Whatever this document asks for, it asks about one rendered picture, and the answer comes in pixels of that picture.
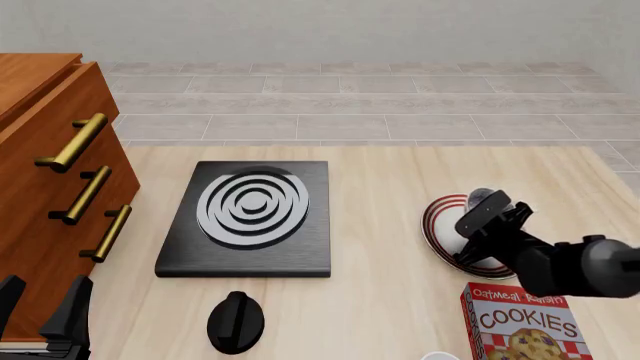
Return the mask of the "oatmeal raisin cookies box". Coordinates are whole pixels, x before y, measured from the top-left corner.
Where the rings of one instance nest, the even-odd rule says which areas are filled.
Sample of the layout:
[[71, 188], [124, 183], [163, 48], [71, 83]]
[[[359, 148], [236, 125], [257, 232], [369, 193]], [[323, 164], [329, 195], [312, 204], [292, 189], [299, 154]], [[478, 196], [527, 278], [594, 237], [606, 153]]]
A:
[[473, 360], [594, 360], [562, 296], [470, 282], [460, 302]]

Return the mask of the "wooden drawer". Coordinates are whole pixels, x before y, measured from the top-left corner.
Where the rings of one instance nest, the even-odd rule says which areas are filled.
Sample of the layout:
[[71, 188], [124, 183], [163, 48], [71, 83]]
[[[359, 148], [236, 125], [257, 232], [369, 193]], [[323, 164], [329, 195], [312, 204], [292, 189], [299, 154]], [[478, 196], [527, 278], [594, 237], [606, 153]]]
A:
[[[0, 144], [0, 241], [22, 243], [68, 230], [87, 233], [106, 220], [104, 212], [133, 200], [140, 185], [109, 120], [66, 173], [35, 166], [35, 158], [57, 155], [77, 134], [72, 122]], [[112, 173], [78, 224], [49, 219], [48, 212], [67, 210], [88, 183], [80, 173], [101, 166]]]
[[95, 113], [110, 122], [119, 115], [101, 68], [97, 62], [72, 65], [0, 126], [0, 144], [11, 138], [26, 140], [50, 125], [60, 127]]
[[87, 275], [94, 263], [79, 251], [95, 249], [111, 218], [93, 230], [68, 230], [26, 242], [0, 241], [0, 281], [17, 275], [26, 283], [5, 328], [6, 339], [37, 339], [40, 327], [53, 314], [77, 275]]

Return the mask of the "black patterned bowl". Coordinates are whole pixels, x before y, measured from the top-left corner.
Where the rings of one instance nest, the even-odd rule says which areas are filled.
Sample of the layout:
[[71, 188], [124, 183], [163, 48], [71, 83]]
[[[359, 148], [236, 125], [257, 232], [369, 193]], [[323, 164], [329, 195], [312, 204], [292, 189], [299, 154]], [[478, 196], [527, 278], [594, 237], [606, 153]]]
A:
[[502, 195], [495, 195], [499, 191], [492, 188], [476, 188], [468, 194], [465, 212], [474, 210], [479, 212], [494, 212], [505, 209], [509, 202]]

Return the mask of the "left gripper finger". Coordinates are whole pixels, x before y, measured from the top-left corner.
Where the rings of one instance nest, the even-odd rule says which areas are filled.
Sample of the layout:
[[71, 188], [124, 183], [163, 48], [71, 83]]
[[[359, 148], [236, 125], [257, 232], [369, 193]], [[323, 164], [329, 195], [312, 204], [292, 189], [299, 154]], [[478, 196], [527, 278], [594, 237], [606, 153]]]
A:
[[89, 340], [89, 305], [93, 282], [79, 275], [39, 334], [47, 340]]
[[5, 329], [25, 286], [25, 281], [17, 275], [9, 275], [0, 282], [0, 331]]

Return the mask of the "flat black stove plate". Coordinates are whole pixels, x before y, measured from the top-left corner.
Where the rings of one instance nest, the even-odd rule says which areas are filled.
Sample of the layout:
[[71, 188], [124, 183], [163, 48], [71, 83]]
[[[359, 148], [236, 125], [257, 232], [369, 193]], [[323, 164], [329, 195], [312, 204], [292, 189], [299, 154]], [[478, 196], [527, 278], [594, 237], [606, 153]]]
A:
[[200, 161], [155, 264], [160, 278], [328, 278], [325, 161]]

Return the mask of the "white plate with red rings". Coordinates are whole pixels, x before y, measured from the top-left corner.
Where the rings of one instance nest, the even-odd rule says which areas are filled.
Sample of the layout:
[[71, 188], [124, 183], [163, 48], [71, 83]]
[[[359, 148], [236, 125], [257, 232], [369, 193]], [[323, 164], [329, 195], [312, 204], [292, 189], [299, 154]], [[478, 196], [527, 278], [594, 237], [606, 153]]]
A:
[[421, 231], [429, 248], [452, 268], [476, 278], [505, 280], [516, 274], [493, 257], [470, 266], [456, 263], [454, 254], [462, 251], [468, 240], [455, 230], [455, 224], [467, 212], [467, 194], [450, 194], [434, 200], [424, 210]]

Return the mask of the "round black stove knob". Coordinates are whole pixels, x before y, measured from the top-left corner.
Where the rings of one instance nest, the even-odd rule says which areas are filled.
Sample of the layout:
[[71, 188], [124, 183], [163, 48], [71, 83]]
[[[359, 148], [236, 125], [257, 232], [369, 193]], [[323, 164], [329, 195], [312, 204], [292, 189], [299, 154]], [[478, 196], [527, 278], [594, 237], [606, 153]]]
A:
[[241, 291], [233, 291], [211, 312], [207, 335], [220, 353], [237, 355], [254, 347], [265, 328], [261, 306]]

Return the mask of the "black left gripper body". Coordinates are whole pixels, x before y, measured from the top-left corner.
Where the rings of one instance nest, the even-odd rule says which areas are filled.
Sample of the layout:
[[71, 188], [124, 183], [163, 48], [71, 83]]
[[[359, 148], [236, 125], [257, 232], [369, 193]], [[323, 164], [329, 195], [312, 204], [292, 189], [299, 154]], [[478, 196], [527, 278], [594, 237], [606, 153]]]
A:
[[89, 360], [90, 335], [0, 341], [0, 360]]

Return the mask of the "wooden cabinet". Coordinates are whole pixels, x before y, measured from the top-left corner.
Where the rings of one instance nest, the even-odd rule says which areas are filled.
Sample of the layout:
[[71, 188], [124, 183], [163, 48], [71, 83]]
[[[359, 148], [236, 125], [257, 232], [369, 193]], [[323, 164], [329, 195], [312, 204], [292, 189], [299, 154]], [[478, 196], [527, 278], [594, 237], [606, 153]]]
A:
[[78, 53], [0, 53], [0, 126], [72, 65]]

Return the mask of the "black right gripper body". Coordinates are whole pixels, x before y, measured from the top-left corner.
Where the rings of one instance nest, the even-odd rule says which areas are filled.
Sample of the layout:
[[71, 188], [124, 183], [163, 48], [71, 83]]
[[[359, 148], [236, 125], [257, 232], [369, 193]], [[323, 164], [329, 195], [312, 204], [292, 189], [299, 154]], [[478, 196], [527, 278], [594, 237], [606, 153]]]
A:
[[518, 202], [475, 232], [462, 251], [453, 255], [459, 265], [470, 266], [493, 257], [504, 266], [514, 266], [517, 255], [533, 237], [523, 229], [533, 215], [526, 203]]

